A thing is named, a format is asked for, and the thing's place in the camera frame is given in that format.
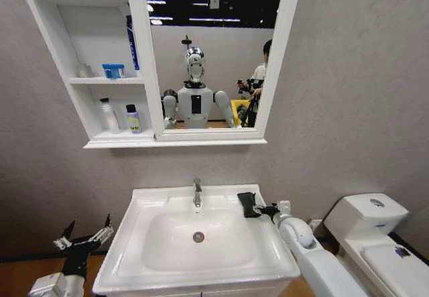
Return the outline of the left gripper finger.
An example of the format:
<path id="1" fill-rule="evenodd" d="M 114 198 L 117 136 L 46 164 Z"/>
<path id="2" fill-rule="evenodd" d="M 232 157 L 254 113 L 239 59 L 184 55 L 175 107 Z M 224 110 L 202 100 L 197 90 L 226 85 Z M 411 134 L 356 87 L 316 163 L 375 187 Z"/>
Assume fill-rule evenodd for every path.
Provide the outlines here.
<path id="1" fill-rule="evenodd" d="M 112 226 L 110 214 L 108 214 L 105 220 L 104 227 L 98 232 L 96 232 L 92 237 L 90 237 L 90 239 L 87 242 L 90 244 L 102 245 L 110 238 L 113 232 L 114 232 L 114 229 Z"/>
<path id="2" fill-rule="evenodd" d="M 60 238 L 57 238 L 53 240 L 53 244 L 59 249 L 59 250 L 65 250 L 69 248 L 72 245 L 72 242 L 70 240 L 70 236 L 73 232 L 75 225 L 75 221 L 72 221 L 69 226 L 67 226 L 63 232 Z"/>

